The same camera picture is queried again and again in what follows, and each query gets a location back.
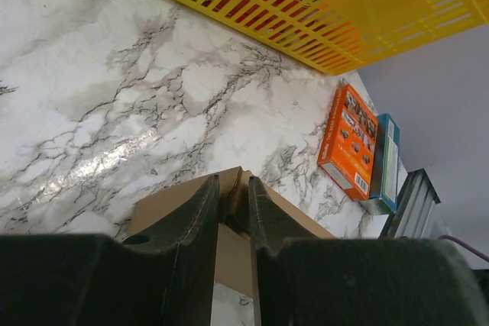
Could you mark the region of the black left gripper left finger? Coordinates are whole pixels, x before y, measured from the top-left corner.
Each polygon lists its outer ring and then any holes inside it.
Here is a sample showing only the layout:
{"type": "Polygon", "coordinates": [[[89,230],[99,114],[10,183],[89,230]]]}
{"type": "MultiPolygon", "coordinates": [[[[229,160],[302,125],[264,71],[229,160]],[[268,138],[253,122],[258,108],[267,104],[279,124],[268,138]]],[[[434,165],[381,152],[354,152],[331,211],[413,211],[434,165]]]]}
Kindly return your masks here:
{"type": "Polygon", "coordinates": [[[219,178],[117,242],[104,234],[1,238],[3,325],[208,325],[219,178]]]}

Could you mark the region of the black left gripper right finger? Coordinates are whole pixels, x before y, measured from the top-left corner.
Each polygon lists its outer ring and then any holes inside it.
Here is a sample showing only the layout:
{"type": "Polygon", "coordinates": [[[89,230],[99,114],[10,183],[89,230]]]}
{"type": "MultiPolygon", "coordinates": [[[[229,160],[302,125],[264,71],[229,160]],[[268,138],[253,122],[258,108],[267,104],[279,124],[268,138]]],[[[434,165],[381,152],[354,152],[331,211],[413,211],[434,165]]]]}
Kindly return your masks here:
{"type": "Polygon", "coordinates": [[[248,183],[258,325],[485,325],[487,303],[441,240],[322,239],[248,183]]]}

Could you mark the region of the brown cardboard box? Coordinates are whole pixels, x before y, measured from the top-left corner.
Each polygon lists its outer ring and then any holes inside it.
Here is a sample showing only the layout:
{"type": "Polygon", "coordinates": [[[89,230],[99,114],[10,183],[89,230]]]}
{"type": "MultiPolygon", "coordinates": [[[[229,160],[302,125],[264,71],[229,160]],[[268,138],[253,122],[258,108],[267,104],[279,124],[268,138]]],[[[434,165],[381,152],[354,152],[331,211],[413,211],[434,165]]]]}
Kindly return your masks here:
{"type": "MultiPolygon", "coordinates": [[[[254,174],[240,166],[217,172],[220,185],[215,281],[252,297],[248,182],[254,174]]],[[[162,189],[136,203],[126,230],[136,234],[180,207],[208,179],[200,176],[162,189]]]]}

